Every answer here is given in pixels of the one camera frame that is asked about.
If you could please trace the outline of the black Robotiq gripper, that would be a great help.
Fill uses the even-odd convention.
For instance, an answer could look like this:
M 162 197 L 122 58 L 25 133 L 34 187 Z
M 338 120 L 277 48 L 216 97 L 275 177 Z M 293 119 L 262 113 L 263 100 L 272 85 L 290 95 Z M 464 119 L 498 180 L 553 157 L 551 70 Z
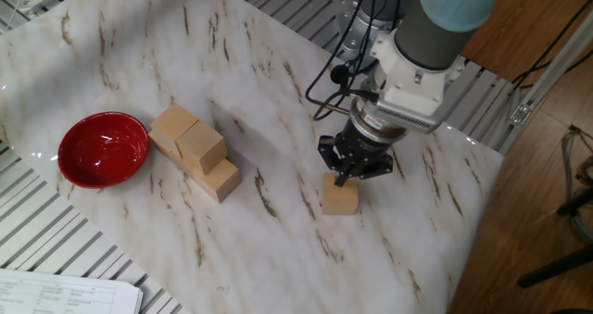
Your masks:
M 408 133 L 402 128 L 377 131 L 366 124 L 349 119 L 336 135 L 322 135 L 318 151 L 330 170 L 335 172 L 334 185 L 343 187 L 349 178 L 370 179 L 393 171 L 390 147 Z

